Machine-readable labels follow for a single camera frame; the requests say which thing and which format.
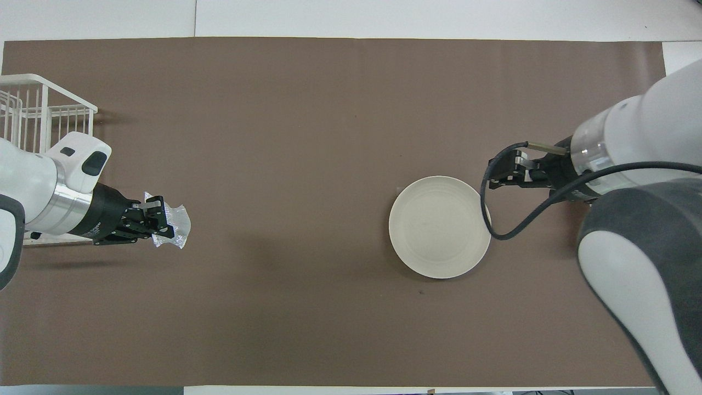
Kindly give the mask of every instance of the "black cable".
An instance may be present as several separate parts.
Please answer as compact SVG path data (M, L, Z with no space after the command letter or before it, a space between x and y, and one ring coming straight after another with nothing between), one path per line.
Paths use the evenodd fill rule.
M511 150L526 146L528 146L528 143L525 141L523 143L512 144L504 150L500 151L499 154L495 156L495 159L493 159L492 162L488 164L487 169L485 169L485 175L483 175L482 182L480 183L480 209L482 211L483 221L485 222L485 226L487 227L487 230L490 232L492 237L494 237L497 240L509 240L515 237L550 205L559 202L567 193L570 193L576 190L578 187L581 187L586 183L589 183L590 181L598 179L599 177L608 176L610 174L619 173L622 171L637 169L671 169L690 171L692 173L702 174L702 167L695 166L694 164L661 161L617 164L615 166L607 167L606 169L583 174L577 179L569 182L560 189L556 190L553 194L551 194L551 196L548 197L548 199L544 200L539 206L537 206L537 208L535 208L531 213L529 213L529 215L527 215L526 218L524 218L524 220L522 220L522 222L519 223L519 225L515 226L514 229L507 233L500 234L495 232L495 230L492 228L492 225L490 224L490 220L488 220L487 210L485 206L485 186L487 185L487 182L490 179L490 174L492 173L493 168L495 167L497 162L502 158L502 156L506 155L506 153L510 152Z

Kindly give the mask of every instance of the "white bowl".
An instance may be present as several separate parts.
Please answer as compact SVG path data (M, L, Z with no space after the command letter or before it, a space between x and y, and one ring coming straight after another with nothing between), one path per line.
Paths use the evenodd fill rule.
M461 180L431 176L405 188L390 210L390 240L412 270L452 278L474 268L490 245L480 196Z

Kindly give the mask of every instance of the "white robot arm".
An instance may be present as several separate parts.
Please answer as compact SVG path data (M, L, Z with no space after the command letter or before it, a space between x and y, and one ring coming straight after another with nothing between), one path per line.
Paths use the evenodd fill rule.
M530 160L520 147L549 154ZM506 148L491 160L481 188L483 202L487 183L552 190L509 233L496 233L484 212L500 240L552 202L592 203L579 235L581 270L664 394L702 394L700 152L702 60L594 116L555 146Z
M162 196L141 203L98 183L111 153L107 144L78 132L43 155L0 138L0 290L15 273L25 231L70 233L95 245L173 238Z

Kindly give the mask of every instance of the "wire rack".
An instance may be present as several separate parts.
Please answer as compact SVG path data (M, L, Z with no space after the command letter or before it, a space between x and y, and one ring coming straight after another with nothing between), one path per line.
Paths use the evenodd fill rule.
M2 138L44 153L70 131L93 135L98 108L38 75L0 75Z

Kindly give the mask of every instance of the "plastic bag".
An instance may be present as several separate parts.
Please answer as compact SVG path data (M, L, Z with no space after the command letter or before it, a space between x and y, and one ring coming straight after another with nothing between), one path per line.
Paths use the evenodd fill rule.
M144 200L152 196L152 194L144 192ZM175 208L169 206L168 203L165 203L165 205L166 221L173 227L175 236L169 239L164 236L152 235L151 239L154 241L156 247L160 247L161 244L169 242L173 245L177 245L179 248L183 248L187 241L187 235L190 233L190 217L187 215L187 210L183 205Z

